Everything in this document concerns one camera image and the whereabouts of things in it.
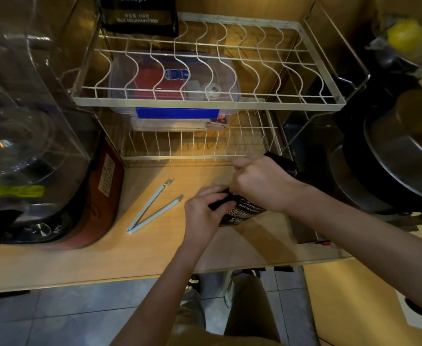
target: wooden board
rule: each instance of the wooden board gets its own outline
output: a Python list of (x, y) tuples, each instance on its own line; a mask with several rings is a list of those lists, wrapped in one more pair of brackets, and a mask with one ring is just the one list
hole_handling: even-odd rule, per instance
[(304, 266), (318, 336), (335, 346), (422, 345), (395, 290), (357, 260)]
[[(43, 251), (33, 245), (1, 245), (0, 291), (161, 274), (184, 235), (185, 200), (202, 186), (228, 182), (233, 171), (231, 166), (200, 161), (128, 169), (120, 219), (105, 237), (87, 248), (68, 251)], [(184, 201), (139, 232), (127, 234), (127, 226), (134, 216), (167, 179), (175, 180), (146, 216), (180, 194), (184, 194)], [(296, 244), (285, 216), (266, 212), (238, 227), (220, 228), (196, 270), (303, 264), (341, 257), (349, 257), (349, 254), (335, 247)]]

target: hand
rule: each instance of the hand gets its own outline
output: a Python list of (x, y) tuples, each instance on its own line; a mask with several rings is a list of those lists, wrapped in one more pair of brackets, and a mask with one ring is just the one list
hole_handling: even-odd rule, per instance
[(293, 204), (312, 186), (291, 177), (267, 156), (234, 158), (230, 191), (264, 209), (293, 215)]
[(185, 203), (185, 235), (183, 245), (201, 250), (206, 249), (213, 239), (219, 227), (222, 217), (230, 209), (234, 208), (234, 201), (222, 204), (215, 211), (208, 208), (208, 205), (228, 196), (227, 193), (220, 193), (228, 186), (211, 185), (204, 187)]

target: yellow tape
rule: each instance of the yellow tape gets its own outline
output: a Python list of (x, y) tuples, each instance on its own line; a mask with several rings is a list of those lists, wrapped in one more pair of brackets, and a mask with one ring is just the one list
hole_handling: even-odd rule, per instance
[(44, 194), (44, 186), (7, 187), (0, 186), (0, 196), (16, 196), (20, 198), (39, 198)]

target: gray floor tile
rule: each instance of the gray floor tile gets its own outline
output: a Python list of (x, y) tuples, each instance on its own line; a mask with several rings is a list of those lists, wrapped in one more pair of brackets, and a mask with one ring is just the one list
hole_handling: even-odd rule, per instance
[(225, 274), (226, 272), (200, 273), (202, 299), (224, 296)]
[(227, 308), (223, 297), (202, 300), (205, 310), (206, 330), (210, 333), (223, 335), (230, 309)]
[(275, 271), (278, 290), (298, 289), (306, 287), (304, 269), (302, 266), (293, 267), (294, 272)]
[(35, 317), (137, 307), (156, 278), (44, 289)]
[(25, 346), (31, 321), (0, 323), (0, 346)]
[(318, 346), (307, 291), (291, 289), (279, 293), (289, 346)]
[(0, 322), (32, 319), (40, 292), (0, 298)]
[(277, 291), (277, 279), (273, 267), (266, 267), (266, 271), (261, 272), (261, 281), (265, 291)]
[(278, 333), (280, 334), (280, 341), (284, 345), (289, 345), (288, 334), (286, 333), (285, 320), (283, 318), (282, 303), (280, 302), (280, 295), (278, 291), (267, 292), (270, 307), (272, 308), (275, 324), (277, 325)]
[(33, 320), (27, 346), (108, 346), (135, 308)]

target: white and blue sticker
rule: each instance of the white and blue sticker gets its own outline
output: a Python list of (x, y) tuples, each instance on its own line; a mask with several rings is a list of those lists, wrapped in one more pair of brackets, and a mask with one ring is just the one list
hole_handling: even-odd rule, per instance
[(166, 80), (187, 80), (189, 76), (187, 69), (166, 69), (164, 77)]

